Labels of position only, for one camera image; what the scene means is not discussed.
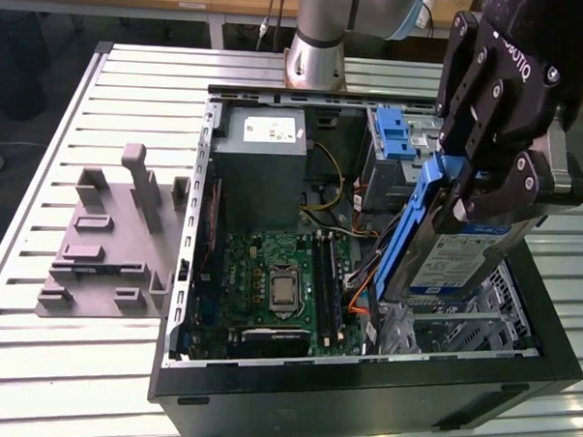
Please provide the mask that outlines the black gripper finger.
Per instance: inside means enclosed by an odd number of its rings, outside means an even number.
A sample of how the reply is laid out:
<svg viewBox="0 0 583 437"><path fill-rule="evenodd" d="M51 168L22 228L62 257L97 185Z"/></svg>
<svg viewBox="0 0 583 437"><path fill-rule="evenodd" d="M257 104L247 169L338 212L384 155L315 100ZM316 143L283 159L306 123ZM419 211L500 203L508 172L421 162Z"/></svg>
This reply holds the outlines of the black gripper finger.
<svg viewBox="0 0 583 437"><path fill-rule="evenodd" d="M556 118L530 149L517 154L491 191L474 189L454 204L458 220L520 222L583 203L583 172L568 152L563 123Z"/></svg>
<svg viewBox="0 0 583 437"><path fill-rule="evenodd" d="M447 45L436 114L443 120L438 140L446 155L470 161L498 162L493 143L499 123L504 65L503 39L489 22L458 12Z"/></svg>

